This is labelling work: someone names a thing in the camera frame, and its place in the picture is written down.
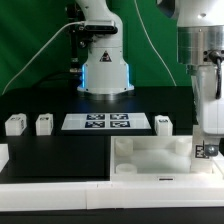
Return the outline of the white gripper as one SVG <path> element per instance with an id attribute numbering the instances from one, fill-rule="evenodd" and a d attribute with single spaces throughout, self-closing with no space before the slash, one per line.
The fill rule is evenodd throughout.
<path id="1" fill-rule="evenodd" d="M 203 133 L 224 135 L 224 80 L 221 98 L 216 98 L 217 67 L 197 66 L 192 76 L 192 87 L 196 107 L 196 118 Z M 219 152 L 219 139 L 214 136 L 204 137 L 205 155 L 215 157 Z"/>

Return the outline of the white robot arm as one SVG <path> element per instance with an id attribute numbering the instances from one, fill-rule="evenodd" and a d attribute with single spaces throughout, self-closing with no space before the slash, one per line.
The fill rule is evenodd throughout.
<path id="1" fill-rule="evenodd" d="M 84 13 L 81 45 L 88 48 L 78 91 L 98 99 L 133 91 L 120 17 L 106 0 L 76 3 Z M 195 97 L 194 147 L 216 156 L 224 138 L 224 0 L 155 0 L 155 5 L 177 21 L 177 61 L 187 66 Z"/>

